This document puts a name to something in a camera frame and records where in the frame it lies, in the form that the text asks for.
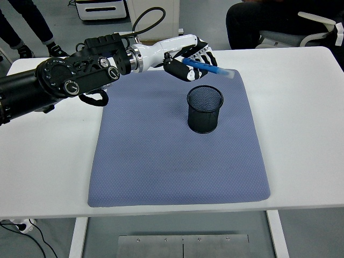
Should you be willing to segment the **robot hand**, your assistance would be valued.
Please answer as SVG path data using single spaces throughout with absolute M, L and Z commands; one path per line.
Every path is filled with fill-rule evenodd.
M 162 40 L 152 46 L 136 44 L 133 47 L 138 50 L 138 64 L 134 70 L 137 73 L 147 71 L 150 67 L 162 66 L 168 74 L 191 82 L 205 76 L 207 71 L 183 64 L 177 59 L 179 56 L 208 65 L 217 65 L 209 44 L 193 34 Z

